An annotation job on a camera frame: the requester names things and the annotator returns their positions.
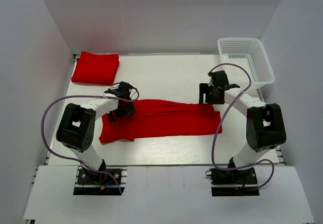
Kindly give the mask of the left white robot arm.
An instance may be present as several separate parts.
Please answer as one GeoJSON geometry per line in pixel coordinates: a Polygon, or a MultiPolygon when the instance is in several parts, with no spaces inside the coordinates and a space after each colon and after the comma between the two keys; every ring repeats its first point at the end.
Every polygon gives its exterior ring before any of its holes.
{"type": "Polygon", "coordinates": [[[119,118],[131,116],[136,112],[131,92],[137,88],[126,82],[110,87],[103,96],[81,105],[69,103],[64,110],[56,140],[70,149],[77,160],[90,170],[89,177],[95,183],[106,179],[105,161],[99,157],[92,145],[95,122],[104,115],[115,122],[119,118]]]}

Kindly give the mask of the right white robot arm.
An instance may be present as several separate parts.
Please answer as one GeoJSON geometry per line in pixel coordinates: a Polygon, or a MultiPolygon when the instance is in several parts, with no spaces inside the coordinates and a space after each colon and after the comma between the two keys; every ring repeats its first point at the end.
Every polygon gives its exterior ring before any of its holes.
{"type": "Polygon", "coordinates": [[[209,83],[201,83],[199,86],[199,102],[228,106],[213,137],[212,165],[219,171],[227,171],[228,178],[234,183],[239,183],[245,179],[246,169],[260,164],[264,154],[286,142],[282,111],[276,103],[266,104],[247,94],[251,84],[241,88],[237,84],[229,83],[228,76],[223,70],[209,72],[208,76],[209,83]],[[230,159],[227,167],[220,167],[214,157],[217,134],[232,108],[246,118],[246,144],[230,159]]]}

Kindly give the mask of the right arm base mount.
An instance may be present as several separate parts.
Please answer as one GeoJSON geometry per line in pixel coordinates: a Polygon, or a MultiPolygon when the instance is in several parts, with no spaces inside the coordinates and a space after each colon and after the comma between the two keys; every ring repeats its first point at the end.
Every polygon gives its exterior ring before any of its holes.
{"type": "Polygon", "coordinates": [[[205,175],[210,178],[212,197],[259,196],[254,168],[236,171],[209,169],[205,175]]]}

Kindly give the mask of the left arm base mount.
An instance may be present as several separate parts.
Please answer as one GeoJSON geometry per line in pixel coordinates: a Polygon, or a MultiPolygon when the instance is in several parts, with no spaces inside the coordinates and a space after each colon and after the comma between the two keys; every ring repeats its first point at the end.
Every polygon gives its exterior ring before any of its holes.
{"type": "Polygon", "coordinates": [[[107,168],[106,171],[114,176],[121,192],[111,176],[93,173],[88,169],[78,167],[73,195],[121,196],[126,186],[127,168],[113,167],[107,168]]]}

